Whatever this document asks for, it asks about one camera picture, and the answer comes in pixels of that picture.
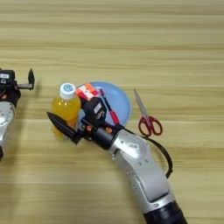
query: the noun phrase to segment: orange juice bottle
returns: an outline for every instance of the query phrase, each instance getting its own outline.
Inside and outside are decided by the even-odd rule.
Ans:
[[[67,121],[67,124],[74,128],[79,120],[81,110],[81,100],[75,94],[75,86],[71,83],[64,83],[60,86],[59,96],[52,101],[52,112]],[[67,139],[54,126],[52,132],[58,139]]]

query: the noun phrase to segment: wooden table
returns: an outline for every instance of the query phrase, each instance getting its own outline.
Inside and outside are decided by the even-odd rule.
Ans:
[[[224,222],[224,2],[1,1],[0,66],[26,82],[0,164],[1,224],[140,224],[144,219],[110,155],[55,141],[46,111],[59,85],[109,81],[133,88],[164,125],[170,183],[188,223]],[[155,159],[166,169],[162,156]]]

